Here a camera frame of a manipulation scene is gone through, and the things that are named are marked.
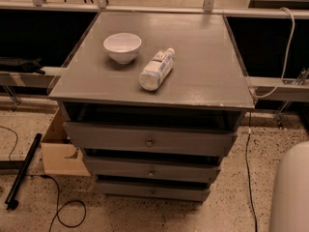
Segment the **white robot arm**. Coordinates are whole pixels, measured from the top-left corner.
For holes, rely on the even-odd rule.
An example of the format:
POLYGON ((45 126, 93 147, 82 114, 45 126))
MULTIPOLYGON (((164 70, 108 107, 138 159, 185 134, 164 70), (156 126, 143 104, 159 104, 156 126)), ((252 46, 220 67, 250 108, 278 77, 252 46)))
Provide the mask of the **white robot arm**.
POLYGON ((277 168, 269 232, 309 232, 309 142, 289 149, 277 168))

